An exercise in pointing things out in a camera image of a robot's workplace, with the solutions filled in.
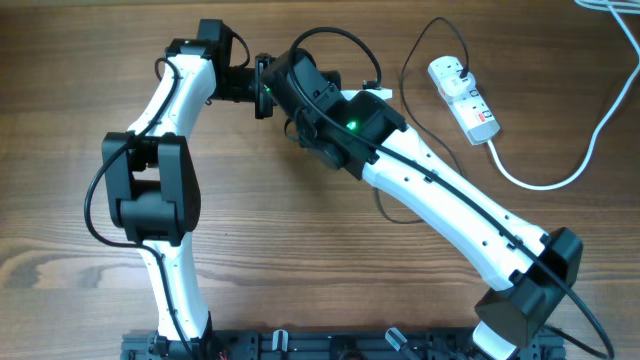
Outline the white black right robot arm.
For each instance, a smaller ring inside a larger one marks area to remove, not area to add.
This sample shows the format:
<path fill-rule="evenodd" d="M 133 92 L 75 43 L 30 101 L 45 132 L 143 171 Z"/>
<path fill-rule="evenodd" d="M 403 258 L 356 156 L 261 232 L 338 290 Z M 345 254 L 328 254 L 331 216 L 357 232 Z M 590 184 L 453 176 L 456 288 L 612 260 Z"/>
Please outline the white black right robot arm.
<path fill-rule="evenodd" d="M 303 50 L 285 52 L 256 76 L 294 123 L 302 147 L 403 203 L 448 240 L 489 290 L 476 304 L 474 345 L 509 359 L 532 344 L 562 299 L 572 297 L 583 244 L 505 210 L 436 156 L 375 82 L 340 87 Z"/>

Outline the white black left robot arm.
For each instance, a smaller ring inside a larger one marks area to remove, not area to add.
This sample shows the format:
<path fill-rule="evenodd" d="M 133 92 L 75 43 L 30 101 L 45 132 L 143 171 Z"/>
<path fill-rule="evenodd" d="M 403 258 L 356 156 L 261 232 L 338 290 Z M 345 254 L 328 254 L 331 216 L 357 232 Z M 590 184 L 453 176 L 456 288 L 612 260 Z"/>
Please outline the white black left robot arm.
<path fill-rule="evenodd" d="M 140 117 L 108 133 L 95 176 L 106 184 L 112 222 L 123 247 L 143 257 L 159 313 L 149 344 L 123 340 L 125 359 L 224 359 L 199 290 L 192 251 L 201 192 L 188 140 L 202 108 L 214 100 L 247 102 L 272 116 L 274 101 L 260 86 L 269 55 L 230 63 L 239 36 L 223 21 L 203 19 L 193 39 L 173 40 L 154 64 L 159 84 Z"/>

